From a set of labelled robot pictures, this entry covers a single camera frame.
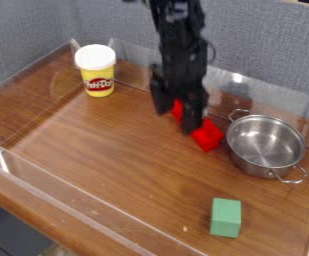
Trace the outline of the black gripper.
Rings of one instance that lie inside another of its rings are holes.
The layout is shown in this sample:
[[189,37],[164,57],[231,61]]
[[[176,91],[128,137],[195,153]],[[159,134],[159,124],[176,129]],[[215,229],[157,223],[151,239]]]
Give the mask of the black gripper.
[[161,33],[161,63],[152,65],[149,92],[157,115],[181,100],[181,132],[189,134],[201,126],[208,95],[201,80],[207,66],[207,42],[199,36]]

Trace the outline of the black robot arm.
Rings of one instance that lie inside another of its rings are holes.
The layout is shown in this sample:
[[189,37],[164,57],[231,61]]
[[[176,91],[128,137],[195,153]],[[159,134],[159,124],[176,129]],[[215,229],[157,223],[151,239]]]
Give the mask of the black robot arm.
[[151,64],[149,92],[157,115],[181,103],[180,128],[184,134],[203,123],[208,94],[203,87],[207,69],[207,41],[200,35],[204,14],[199,0],[121,0],[141,1],[151,11],[159,35],[161,63]]

